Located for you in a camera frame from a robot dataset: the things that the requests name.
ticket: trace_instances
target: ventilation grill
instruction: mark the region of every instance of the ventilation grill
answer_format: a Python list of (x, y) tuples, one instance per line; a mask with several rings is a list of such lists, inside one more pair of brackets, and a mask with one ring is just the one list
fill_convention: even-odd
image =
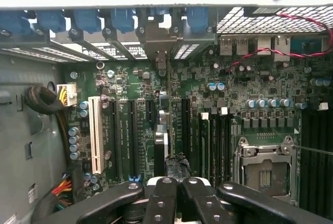
[[(333, 27), (333, 6), (283, 8), (278, 13), (311, 17)], [(321, 32), (323, 28), (302, 19), (272, 17), (244, 17), (244, 8), (234, 7), (217, 25), (222, 34), (278, 34)]]

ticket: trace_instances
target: white label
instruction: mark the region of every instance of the white label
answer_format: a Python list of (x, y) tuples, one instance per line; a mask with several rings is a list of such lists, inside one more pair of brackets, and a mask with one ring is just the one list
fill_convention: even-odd
[(13, 216), (11, 216), (8, 220), (6, 220), (4, 224), (17, 224), (16, 213), (13, 214)]

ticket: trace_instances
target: green circuit board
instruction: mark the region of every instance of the green circuit board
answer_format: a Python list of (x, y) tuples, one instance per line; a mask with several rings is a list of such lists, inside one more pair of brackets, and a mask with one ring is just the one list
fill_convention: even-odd
[[(136, 126), (138, 141), (138, 172), (144, 183), (153, 177), (154, 165), (154, 128), (146, 117), (147, 102), (154, 102), (156, 115), (159, 110), (159, 93), (166, 91), (172, 105), (172, 150), (171, 155), (184, 153), (190, 162), (191, 175), (201, 176), (202, 156), (200, 150), (200, 113), (218, 115), (221, 107), (232, 110), (230, 121), (230, 149), (236, 147), (241, 136), (246, 136), (249, 144), (266, 145), (280, 144), (286, 135), (291, 135), (295, 142), (300, 142), (301, 110), (296, 103), (304, 103), (309, 97), (317, 97), (330, 92), (329, 86), (313, 86), (311, 79), (329, 78), (332, 60), (327, 57), (318, 57), (316, 60), (292, 58), (288, 66), (281, 62), (274, 62), (271, 56), (255, 56), (245, 60), (241, 65), (232, 67), (230, 64), (239, 57), (226, 57), (205, 53), (186, 61), (171, 61), (170, 69), (165, 76), (159, 76), (155, 64), (149, 61), (105, 61), (103, 70), (96, 69), (95, 64), (68, 64), (64, 66), (66, 83), (76, 83), (78, 101), (87, 101), (90, 96), (106, 94), (110, 100), (117, 102), (119, 110), (118, 140), (121, 146), (121, 174), (117, 174), (115, 158), (105, 161), (105, 171), (100, 176), (100, 189), (93, 190), (91, 185), (85, 189), (85, 195), (91, 196), (94, 192), (108, 189), (110, 186), (129, 179), (131, 174), (129, 114), (128, 101), (136, 105)], [(108, 70), (114, 71), (112, 78), (108, 77)], [(78, 78), (72, 79), (71, 72), (76, 72)], [(168, 72), (171, 77), (171, 87), (168, 87)], [(104, 88), (96, 87), (96, 80), (103, 80)], [(208, 89), (210, 83), (224, 83), (225, 89)], [(287, 98), (289, 107), (276, 108), (267, 105), (269, 99), (278, 102)], [(248, 100), (263, 99), (266, 104), (263, 108), (249, 108)], [(184, 126), (184, 108), (188, 122)], [(104, 150), (114, 148), (114, 141), (110, 136), (109, 112), (103, 111), (103, 144)], [(275, 126), (256, 126), (256, 119), (274, 118)], [(70, 126), (80, 127), (82, 138), (80, 140), (81, 160), (89, 161), (91, 149), (89, 146), (88, 120), (80, 117), (79, 107), (69, 110)]]

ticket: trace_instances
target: pci slot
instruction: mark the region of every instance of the pci slot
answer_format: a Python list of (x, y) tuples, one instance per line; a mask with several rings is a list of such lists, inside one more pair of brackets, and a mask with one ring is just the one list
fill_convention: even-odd
[(182, 99), (182, 150), (190, 162), (191, 151), (190, 100)]
[(129, 124), (130, 177), (139, 176), (139, 145), (137, 136), (137, 108), (136, 100), (127, 102)]
[(109, 105), (109, 143), (111, 143), (111, 151), (114, 154), (112, 162), (116, 169), (116, 177), (121, 179), (123, 176), (121, 166), (121, 140), (119, 133), (119, 105), (117, 101), (111, 101)]
[(103, 134), (99, 96), (88, 98), (90, 142), (92, 147), (93, 173), (101, 174), (104, 170)]

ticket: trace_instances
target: white pci slot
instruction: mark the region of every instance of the white pci slot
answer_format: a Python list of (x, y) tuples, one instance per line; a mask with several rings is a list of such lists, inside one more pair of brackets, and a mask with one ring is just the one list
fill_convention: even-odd
[(102, 119), (99, 96), (88, 98), (90, 142), (92, 146), (93, 173), (101, 174), (104, 170)]

